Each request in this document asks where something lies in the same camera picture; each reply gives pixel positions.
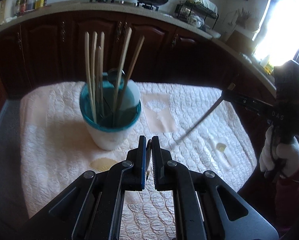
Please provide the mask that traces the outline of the white gloved right hand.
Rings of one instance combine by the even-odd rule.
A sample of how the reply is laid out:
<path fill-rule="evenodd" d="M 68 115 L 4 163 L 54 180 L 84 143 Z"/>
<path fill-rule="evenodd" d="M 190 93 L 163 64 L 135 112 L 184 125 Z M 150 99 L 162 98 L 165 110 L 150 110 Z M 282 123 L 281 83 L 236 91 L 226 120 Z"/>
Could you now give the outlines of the white gloved right hand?
<path fill-rule="evenodd" d="M 282 178 L 299 179 L 299 142 L 293 137 L 290 143 L 277 142 L 274 145 L 276 136 L 273 136 L 273 127 L 270 126 L 265 134 L 265 142 L 260 155 L 260 171 L 272 171 L 275 167 L 274 161 L 282 159 L 285 165 L 282 168 Z"/>

